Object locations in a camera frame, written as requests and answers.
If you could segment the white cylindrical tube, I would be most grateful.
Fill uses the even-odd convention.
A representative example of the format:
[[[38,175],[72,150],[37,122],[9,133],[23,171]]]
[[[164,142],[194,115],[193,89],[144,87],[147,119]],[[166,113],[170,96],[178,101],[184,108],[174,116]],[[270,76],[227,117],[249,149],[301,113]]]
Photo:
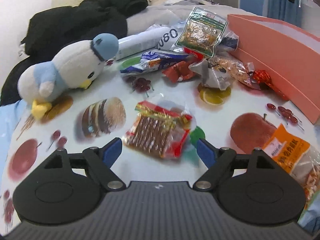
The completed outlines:
[[[114,59],[118,61],[141,51],[155,48],[169,30],[169,27],[154,28],[119,39],[119,49]]]

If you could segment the red foil snack packet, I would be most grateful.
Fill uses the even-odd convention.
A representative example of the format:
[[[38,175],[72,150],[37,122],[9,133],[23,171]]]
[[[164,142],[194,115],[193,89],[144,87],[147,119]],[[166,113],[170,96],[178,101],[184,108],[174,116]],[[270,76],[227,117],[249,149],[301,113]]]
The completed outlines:
[[[265,70],[254,70],[252,72],[252,79],[256,81],[259,85],[265,84],[270,87],[279,97],[281,97],[284,101],[289,101],[289,98],[278,88],[276,87],[270,75]]]

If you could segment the green clear snack bag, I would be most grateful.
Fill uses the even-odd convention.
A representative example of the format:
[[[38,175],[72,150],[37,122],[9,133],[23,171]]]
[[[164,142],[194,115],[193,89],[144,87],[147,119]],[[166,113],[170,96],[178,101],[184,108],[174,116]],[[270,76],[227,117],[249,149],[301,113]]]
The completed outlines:
[[[195,7],[175,44],[206,57],[213,57],[215,47],[222,41],[227,25],[228,21],[218,14]]]

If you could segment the blue curtain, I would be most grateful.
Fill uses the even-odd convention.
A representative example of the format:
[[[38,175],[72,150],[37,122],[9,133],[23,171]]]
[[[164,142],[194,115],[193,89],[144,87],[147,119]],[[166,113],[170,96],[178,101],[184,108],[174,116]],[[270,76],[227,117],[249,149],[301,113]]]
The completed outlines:
[[[301,27],[302,6],[300,0],[291,3],[288,0],[268,0],[268,18],[282,20],[292,25]]]

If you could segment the silver orange snack bag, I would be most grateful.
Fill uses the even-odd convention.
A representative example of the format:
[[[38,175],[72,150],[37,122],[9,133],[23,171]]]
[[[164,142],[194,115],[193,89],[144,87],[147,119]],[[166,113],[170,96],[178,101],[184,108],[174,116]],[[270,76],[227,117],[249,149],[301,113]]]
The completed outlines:
[[[249,88],[258,88],[258,84],[251,78],[254,72],[252,62],[242,63],[230,56],[214,56],[191,64],[189,69],[201,77],[204,87],[226,90],[236,80]]]

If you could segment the black jacket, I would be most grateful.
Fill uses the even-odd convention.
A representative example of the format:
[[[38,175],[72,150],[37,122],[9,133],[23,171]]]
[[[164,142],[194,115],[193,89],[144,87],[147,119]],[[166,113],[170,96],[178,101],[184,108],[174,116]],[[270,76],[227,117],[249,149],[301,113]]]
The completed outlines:
[[[83,0],[78,6],[57,7],[35,14],[29,21],[25,45],[27,58],[11,70],[1,91],[1,105],[19,101],[17,83],[30,66],[50,61],[63,47],[91,40],[100,33],[127,36],[127,18],[143,11],[148,0]]]

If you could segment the light blue star bedsheet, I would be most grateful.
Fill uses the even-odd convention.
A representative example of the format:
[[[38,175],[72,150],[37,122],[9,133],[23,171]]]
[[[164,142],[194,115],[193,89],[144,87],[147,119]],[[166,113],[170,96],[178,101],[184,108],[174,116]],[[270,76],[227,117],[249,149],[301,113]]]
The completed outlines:
[[[16,128],[25,107],[26,103],[23,100],[17,101],[13,104],[1,106],[1,169],[5,165],[13,131]]]

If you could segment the small red snack packet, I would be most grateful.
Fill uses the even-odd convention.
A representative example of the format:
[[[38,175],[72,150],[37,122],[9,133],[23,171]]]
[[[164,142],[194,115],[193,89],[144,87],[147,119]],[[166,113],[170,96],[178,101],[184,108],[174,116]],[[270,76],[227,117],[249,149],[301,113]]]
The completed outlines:
[[[197,76],[195,72],[189,69],[191,64],[193,63],[189,61],[181,61],[163,70],[162,73],[172,83],[187,81]]]

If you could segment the orange label snack bag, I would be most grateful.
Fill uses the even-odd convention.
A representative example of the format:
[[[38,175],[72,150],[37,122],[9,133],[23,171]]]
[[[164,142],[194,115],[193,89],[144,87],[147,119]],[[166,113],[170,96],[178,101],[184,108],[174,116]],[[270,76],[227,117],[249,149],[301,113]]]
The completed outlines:
[[[303,188],[309,204],[319,191],[319,152],[307,141],[279,125],[263,151],[292,176]]]

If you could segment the brown sticks snack packet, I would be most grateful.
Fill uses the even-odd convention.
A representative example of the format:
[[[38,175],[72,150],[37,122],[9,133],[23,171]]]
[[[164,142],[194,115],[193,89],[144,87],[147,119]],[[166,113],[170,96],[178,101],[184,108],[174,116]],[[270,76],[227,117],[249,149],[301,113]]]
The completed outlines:
[[[137,103],[135,110],[137,118],[123,136],[123,144],[155,158],[179,158],[193,116],[185,109],[168,108],[148,100]]]

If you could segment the blue white snack bag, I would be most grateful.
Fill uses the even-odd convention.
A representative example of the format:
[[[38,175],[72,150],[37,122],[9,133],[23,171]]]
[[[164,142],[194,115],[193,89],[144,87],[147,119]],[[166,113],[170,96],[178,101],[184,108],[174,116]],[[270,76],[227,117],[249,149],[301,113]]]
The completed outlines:
[[[120,73],[123,76],[142,75],[167,69],[189,58],[189,54],[174,51],[154,50],[125,60],[121,64]]]

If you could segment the fruit print mat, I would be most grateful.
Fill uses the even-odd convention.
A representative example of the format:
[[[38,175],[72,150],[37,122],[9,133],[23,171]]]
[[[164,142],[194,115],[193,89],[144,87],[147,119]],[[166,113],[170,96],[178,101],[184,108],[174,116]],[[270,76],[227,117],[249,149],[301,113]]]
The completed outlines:
[[[124,66],[115,62],[88,89],[68,91],[40,120],[23,100],[1,108],[1,234],[20,222],[14,190],[54,150],[78,153],[119,138],[123,149],[112,171],[125,183],[192,184],[206,170],[196,153],[201,138],[246,153],[283,125],[319,148],[319,124],[270,89],[231,79],[218,90],[204,87],[198,76],[173,83],[160,70],[123,76]]]

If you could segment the blue white plush bird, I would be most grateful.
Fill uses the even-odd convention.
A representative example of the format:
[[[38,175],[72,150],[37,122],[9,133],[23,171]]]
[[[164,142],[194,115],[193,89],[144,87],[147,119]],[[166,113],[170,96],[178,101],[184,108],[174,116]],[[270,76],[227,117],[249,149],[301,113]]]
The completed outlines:
[[[63,92],[87,89],[118,49],[118,38],[102,33],[92,40],[67,45],[52,60],[26,69],[18,80],[17,89],[20,97],[31,106],[34,119],[42,119]]]

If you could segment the clear blue plastic bag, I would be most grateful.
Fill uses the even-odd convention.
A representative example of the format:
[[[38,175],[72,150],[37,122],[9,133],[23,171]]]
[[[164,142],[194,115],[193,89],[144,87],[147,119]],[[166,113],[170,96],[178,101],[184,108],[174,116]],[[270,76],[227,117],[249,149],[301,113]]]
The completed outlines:
[[[148,27],[147,30],[160,30],[161,38],[158,40],[156,49],[158,50],[172,50],[175,52],[183,52],[183,49],[179,46],[176,46],[176,41],[183,33],[186,21],[175,23],[172,26],[154,24]],[[238,47],[239,37],[233,31],[230,31],[228,28],[222,36],[221,42],[215,47],[216,53],[235,51]]]

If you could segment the pink cardboard box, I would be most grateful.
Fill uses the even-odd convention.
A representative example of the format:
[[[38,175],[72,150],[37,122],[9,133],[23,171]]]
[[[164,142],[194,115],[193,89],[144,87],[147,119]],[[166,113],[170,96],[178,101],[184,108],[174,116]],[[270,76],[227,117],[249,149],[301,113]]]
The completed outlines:
[[[239,36],[232,55],[268,72],[273,84],[315,124],[319,119],[319,37],[284,21],[228,15]]]

